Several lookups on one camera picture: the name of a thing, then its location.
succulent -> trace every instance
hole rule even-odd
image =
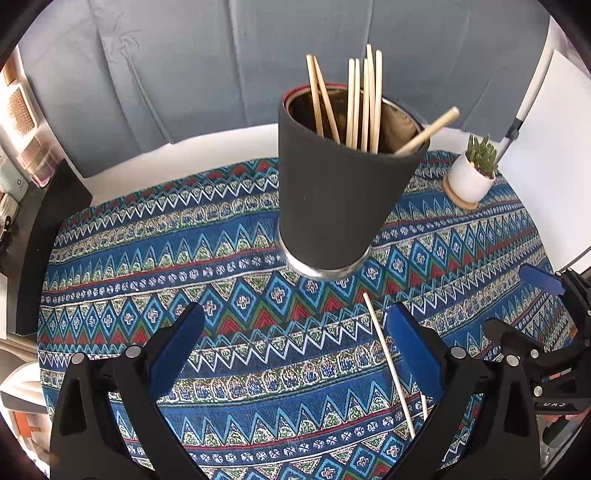
[[[482,139],[482,142],[478,143],[478,139],[474,135],[470,135],[466,158],[475,169],[485,177],[492,179],[494,178],[499,161],[496,158],[496,148],[488,143],[489,139],[490,136],[487,134]]]

blue patterned tablecloth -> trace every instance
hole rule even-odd
[[[500,175],[478,210],[453,205],[441,181],[455,158],[428,153],[374,238],[372,256],[354,276],[331,283],[299,276],[278,254],[274,158],[70,218],[55,240],[39,314],[50,414],[73,353],[117,355],[198,301],[206,331],[159,406],[209,478],[382,476],[410,438],[363,292],[379,316],[404,301],[449,345],[479,358],[499,354],[482,333],[492,316],[550,349],[568,334],[560,301],[519,280],[523,262],[550,269],[525,208]],[[418,429],[417,385],[392,348]],[[112,404],[132,457],[150,465],[116,395]],[[473,397],[443,463],[462,451],[479,405]]]

white pot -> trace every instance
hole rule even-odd
[[[447,174],[447,181],[453,192],[464,202],[477,203],[491,189],[495,179],[485,177],[470,165],[466,154],[463,153],[453,163]]]

small potted plant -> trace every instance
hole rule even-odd
[[[474,135],[470,135],[467,150],[453,163],[444,179],[444,189],[452,198],[458,197],[465,205],[475,208],[495,181],[498,166],[496,148],[489,143],[489,135],[478,143]]]

cork coaster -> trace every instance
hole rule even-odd
[[[463,208],[464,210],[476,210],[478,208],[478,202],[476,203],[468,203],[464,202],[459,196],[455,194],[452,188],[449,185],[449,181],[447,180],[447,173],[443,176],[443,191],[447,194],[449,199],[454,203],[454,205]]]

